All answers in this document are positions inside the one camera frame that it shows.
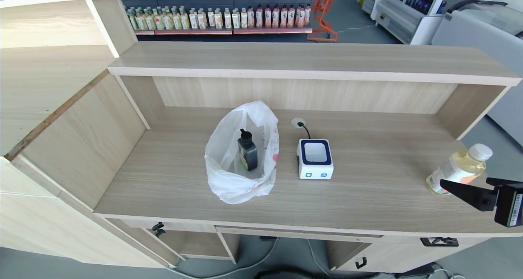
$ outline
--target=black cable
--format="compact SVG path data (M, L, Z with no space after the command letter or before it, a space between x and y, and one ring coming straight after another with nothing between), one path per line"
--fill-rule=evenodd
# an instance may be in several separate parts
M310 139L311 138L311 134L308 132L307 127L302 122L298 122L297 125L300 126L300 127L305 128L305 130L307 131L307 136Z
M281 273L297 274L297 275L301 275L308 279L331 279L329 277L317 277L307 271L304 271L304 270L301 270L298 268L283 268L280 270L261 271L261 272L258 272L258 274L256 275L256 277L254 277L254 279L260 279L264 276L276 275L276 274L281 274ZM362 276L356 276L356 277L336 277L334 279L374 279L374 278L378 277L380 274L381 273L372 273L369 275L362 275Z

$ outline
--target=drawer handle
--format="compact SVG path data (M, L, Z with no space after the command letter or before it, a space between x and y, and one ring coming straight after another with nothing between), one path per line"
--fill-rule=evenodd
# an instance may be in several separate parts
M367 264L367 257L363 257L363 264L360 264L359 262L356 262L356 268L361 269Z

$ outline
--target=plastic bag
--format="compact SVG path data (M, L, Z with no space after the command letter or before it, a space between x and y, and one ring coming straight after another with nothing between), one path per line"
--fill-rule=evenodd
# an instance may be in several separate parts
M205 166L209 186L221 201L239 204L269 194L276 180L280 143L277 123L263 101L243 104L220 121L205 147ZM239 159L241 128L253 134L258 150L258 167L252 171L247 171Z

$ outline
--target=label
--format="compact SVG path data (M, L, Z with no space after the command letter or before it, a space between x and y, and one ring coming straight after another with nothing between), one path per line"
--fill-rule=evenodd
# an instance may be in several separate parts
M521 200L523 199L523 194L516 195L516 200L514 201L514 208L512 209L512 215L510 217L510 227L515 226L518 223L519 210L521 208Z
M429 177L430 187L437 193L443 195L452 195L450 192L441 188L439 181L441 179L449 180L452 182L469 184L474 180L479 174L469 173L463 171L458 167L454 158L452 156L436 171L434 171Z

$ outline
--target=gray floor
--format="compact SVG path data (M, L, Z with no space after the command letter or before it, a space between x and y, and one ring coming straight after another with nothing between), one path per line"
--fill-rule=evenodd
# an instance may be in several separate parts
M355 0L336 0L327 16L334 28L340 32L338 42L351 43L398 43L381 27L366 27L374 23L363 13ZM484 143L494 151L487 163L487 172L494 177L523 180L523 150L515 145L495 123L482 119L463 139L467 147L474 143ZM327 257L322 241L311 240L317 260L326 268ZM239 266L248 266L262 258L271 248L271 242L260 241L257 237L243 236L240 243L240 260L237 266L226 261L189 259L180 262L178 270L194 276L203 277L220 274ZM439 264L467 279L520 279L523 274L523 238L490 239L484 243L445 257ZM273 254L259 266L240 271L224 279L249 279L257 272L271 270L278 266L295 266L312 273L322 274L316 266L306 240L280 239ZM334 277L355 275L354 273L331 272ZM166 270L148 268L129 268L82 264L72 259L51 257L0 248L1 279L148 279L184 278ZM302 279L291 275L267 277L267 279ZM391 279L392 275L382 274L379 279ZM444 279L438 273L432 279Z

